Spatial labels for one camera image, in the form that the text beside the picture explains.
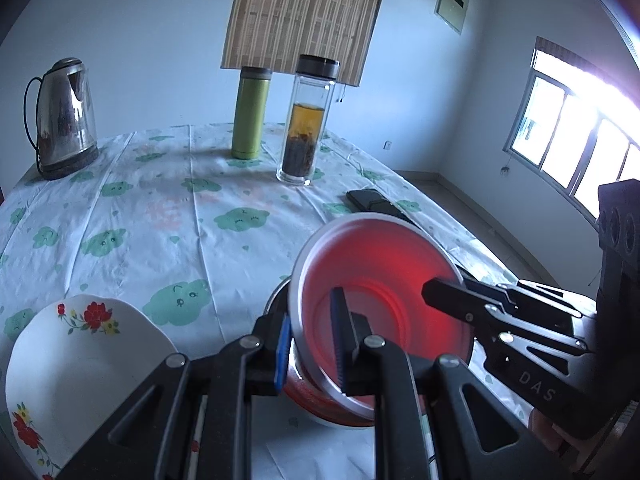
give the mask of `floor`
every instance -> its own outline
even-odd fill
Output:
[[[536,271],[487,222],[452,192],[437,182],[412,182],[412,184],[469,229],[518,278],[543,283]]]

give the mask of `white wall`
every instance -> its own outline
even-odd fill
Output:
[[[595,296],[602,253],[567,200],[503,152],[529,75],[536,36],[590,60],[628,88],[640,72],[603,10],[590,2],[494,0],[473,83],[441,173],[507,228],[563,287]]]
[[[459,36],[434,15],[435,1],[383,0],[362,84],[347,88],[328,123],[398,170],[436,171],[488,7],[470,0]],[[32,0],[0,46],[0,186],[7,192],[34,159],[22,126],[24,86],[62,57],[90,70],[100,136],[233,121],[239,71],[220,69],[232,3]],[[267,121],[286,119],[291,83],[274,76]]]

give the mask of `window blind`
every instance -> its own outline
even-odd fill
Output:
[[[583,57],[574,54],[570,50],[566,49],[563,46],[554,43],[553,41],[545,40],[545,38],[536,38],[536,50],[540,50],[545,54],[549,54],[557,59],[564,61],[584,72],[587,72],[593,76],[596,76],[601,81],[613,85],[618,86],[615,81],[606,73],[604,70],[599,69],[592,62],[587,61]]]
[[[222,68],[294,73],[300,54],[340,61],[358,86],[381,0],[234,0]]]

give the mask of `green thermos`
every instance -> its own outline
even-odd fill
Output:
[[[240,71],[234,136],[231,154],[235,158],[255,158],[260,154],[260,138],[264,123],[271,70],[243,66]]]

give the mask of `silicone bowl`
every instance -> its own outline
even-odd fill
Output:
[[[422,285],[436,277],[462,282],[437,243],[403,220],[356,213],[322,227],[298,255],[289,285],[292,331],[309,378],[349,412],[373,420],[372,399],[344,396],[337,385],[329,311],[335,286],[374,333],[406,352],[430,359],[451,353],[468,363],[472,328],[422,299]]]
[[[268,314],[278,301],[283,299],[287,301],[287,293],[289,291],[287,285],[289,285],[289,282],[290,278],[287,278],[273,291],[264,309],[265,314]],[[289,399],[305,410],[311,419],[326,426],[343,426],[354,429],[373,426],[372,420],[345,410],[309,380],[308,373],[300,361],[295,342],[291,343],[289,350],[287,381],[283,391]]]

